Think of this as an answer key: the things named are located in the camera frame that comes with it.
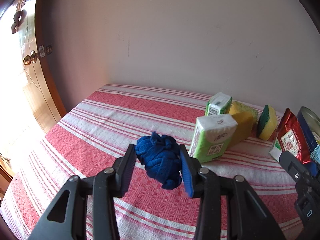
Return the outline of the green white tissue pack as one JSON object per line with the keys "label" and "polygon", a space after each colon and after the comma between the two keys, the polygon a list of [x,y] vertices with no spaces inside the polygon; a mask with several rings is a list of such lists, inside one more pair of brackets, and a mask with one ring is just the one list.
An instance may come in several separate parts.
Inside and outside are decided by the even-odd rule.
{"label": "green white tissue pack", "polygon": [[283,150],[281,148],[280,142],[278,140],[278,132],[276,133],[274,137],[274,141],[272,143],[272,146],[269,150],[270,156],[276,160],[279,163],[280,155],[282,154]]}

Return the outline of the red foil snack packet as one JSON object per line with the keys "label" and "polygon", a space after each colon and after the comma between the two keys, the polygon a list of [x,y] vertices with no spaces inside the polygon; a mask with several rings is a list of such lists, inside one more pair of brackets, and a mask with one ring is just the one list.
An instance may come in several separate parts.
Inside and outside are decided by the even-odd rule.
{"label": "red foil snack packet", "polygon": [[308,144],[296,116],[287,108],[277,128],[277,139],[283,152],[289,151],[302,164],[311,161]]}

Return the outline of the yellow sponge dark green pad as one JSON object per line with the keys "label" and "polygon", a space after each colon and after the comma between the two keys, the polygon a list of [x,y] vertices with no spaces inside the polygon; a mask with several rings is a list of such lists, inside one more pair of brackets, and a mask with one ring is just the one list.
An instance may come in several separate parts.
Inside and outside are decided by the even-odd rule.
{"label": "yellow sponge dark green pad", "polygon": [[257,137],[268,141],[277,127],[276,111],[270,105],[265,105],[257,125]]}

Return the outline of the large green tissue pack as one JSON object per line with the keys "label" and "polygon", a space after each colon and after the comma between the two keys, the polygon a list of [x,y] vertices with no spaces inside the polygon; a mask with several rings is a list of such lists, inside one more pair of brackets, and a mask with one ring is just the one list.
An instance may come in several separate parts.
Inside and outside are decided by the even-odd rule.
{"label": "large green tissue pack", "polygon": [[189,155],[201,163],[220,158],[229,145],[237,125],[229,114],[196,118]]}

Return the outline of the blue knotted cloth ball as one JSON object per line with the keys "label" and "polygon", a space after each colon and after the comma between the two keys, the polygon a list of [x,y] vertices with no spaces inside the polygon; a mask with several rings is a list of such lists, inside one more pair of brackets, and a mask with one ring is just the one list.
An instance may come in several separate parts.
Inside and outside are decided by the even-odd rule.
{"label": "blue knotted cloth ball", "polygon": [[173,137],[152,132],[137,140],[135,151],[147,175],[161,183],[163,189],[173,190],[180,186],[180,148]]}

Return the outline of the plain yellow sponge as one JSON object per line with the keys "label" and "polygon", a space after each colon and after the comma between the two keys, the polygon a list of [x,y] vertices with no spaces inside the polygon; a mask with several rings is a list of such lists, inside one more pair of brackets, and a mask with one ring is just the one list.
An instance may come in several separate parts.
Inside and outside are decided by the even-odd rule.
{"label": "plain yellow sponge", "polygon": [[233,147],[251,135],[258,119],[258,111],[248,105],[233,101],[229,114],[237,122],[237,128],[231,138],[228,148]]}

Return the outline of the small green tissue pack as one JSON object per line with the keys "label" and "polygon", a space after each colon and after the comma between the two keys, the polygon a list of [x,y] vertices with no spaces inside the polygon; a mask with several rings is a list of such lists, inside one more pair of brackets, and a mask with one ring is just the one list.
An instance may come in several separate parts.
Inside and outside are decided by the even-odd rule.
{"label": "small green tissue pack", "polygon": [[233,98],[222,92],[216,93],[207,102],[205,116],[228,114]]}

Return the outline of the blue round metal tin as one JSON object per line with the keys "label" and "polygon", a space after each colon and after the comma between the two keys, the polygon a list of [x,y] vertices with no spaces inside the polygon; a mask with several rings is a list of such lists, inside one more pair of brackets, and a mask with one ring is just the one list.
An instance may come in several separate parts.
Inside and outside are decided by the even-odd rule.
{"label": "blue round metal tin", "polygon": [[319,175],[319,117],[308,107],[302,106],[297,114],[300,127],[310,151],[310,163],[306,164],[311,175]]}

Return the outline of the brass door knob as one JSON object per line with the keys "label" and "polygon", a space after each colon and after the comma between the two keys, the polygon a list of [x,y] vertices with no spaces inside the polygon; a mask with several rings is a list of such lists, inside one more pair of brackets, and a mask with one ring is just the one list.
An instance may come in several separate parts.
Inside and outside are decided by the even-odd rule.
{"label": "brass door knob", "polygon": [[38,59],[46,57],[53,52],[53,47],[51,45],[44,46],[41,45],[38,48],[38,51],[32,51],[30,55],[26,55],[23,58],[23,64],[28,66],[32,63],[36,63]]}

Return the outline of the wooden door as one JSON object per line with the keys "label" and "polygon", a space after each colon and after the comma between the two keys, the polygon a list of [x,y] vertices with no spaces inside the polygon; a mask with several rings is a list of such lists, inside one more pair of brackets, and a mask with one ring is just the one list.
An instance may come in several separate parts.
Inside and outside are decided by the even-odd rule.
{"label": "wooden door", "polygon": [[44,40],[43,1],[9,0],[1,14],[1,44],[13,47],[11,55],[18,58],[23,76],[22,89],[30,109],[40,128],[48,132],[66,114],[49,69],[48,56],[28,66],[23,64],[23,58],[33,50],[50,45]]}

